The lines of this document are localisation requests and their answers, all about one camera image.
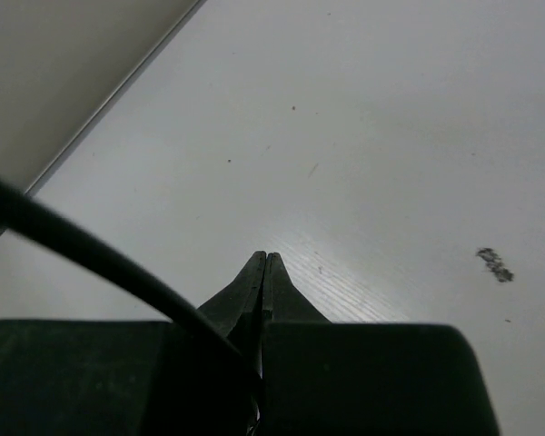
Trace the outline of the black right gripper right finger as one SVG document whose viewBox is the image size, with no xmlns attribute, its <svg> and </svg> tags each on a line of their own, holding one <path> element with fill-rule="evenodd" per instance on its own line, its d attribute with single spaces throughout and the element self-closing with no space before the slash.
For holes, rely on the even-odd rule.
<svg viewBox="0 0 545 436">
<path fill-rule="evenodd" d="M 337 323 L 272 253 L 263 276 L 264 435 L 496 435 L 476 355 L 456 328 Z"/>
</svg>

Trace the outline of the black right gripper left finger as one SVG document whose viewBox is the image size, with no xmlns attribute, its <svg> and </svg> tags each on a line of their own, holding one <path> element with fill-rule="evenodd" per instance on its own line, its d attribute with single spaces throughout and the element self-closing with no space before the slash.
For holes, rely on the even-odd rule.
<svg viewBox="0 0 545 436">
<path fill-rule="evenodd" d="M 253 369 L 174 322 L 0 320 L 0 435 L 244 435 Z"/>
</svg>

